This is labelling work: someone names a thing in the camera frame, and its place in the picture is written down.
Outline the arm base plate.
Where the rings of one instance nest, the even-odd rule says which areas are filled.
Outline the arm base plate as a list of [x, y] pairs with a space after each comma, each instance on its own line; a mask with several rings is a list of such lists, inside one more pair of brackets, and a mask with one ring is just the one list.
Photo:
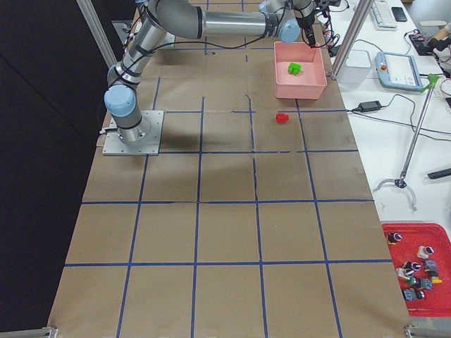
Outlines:
[[164, 111], [140, 111], [142, 120], [137, 127], [126, 130], [112, 118], [104, 140], [105, 156], [158, 156], [161, 145]]

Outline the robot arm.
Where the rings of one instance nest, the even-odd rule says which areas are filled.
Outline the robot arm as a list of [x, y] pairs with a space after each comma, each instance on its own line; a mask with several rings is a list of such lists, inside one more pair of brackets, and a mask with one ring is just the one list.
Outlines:
[[107, 111], [116, 123], [118, 139], [130, 146], [141, 144], [152, 130], [137, 102], [137, 87], [151, 56], [163, 48], [167, 34], [184, 42], [210, 36], [277, 37], [285, 43], [305, 32], [315, 46], [313, 31], [318, 6], [315, 1], [264, 1], [257, 12], [206, 11], [188, 1], [140, 1], [142, 26], [121, 61], [108, 72], [104, 94]]

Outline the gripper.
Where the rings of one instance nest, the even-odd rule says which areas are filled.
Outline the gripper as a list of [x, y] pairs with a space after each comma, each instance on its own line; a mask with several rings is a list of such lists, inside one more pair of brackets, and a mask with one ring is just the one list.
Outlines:
[[314, 14], [311, 13], [308, 16], [297, 16], [297, 23], [298, 25], [305, 31], [305, 35], [308, 41], [308, 45], [310, 47], [316, 46], [316, 39], [315, 34], [313, 30], [313, 24], [314, 24]]

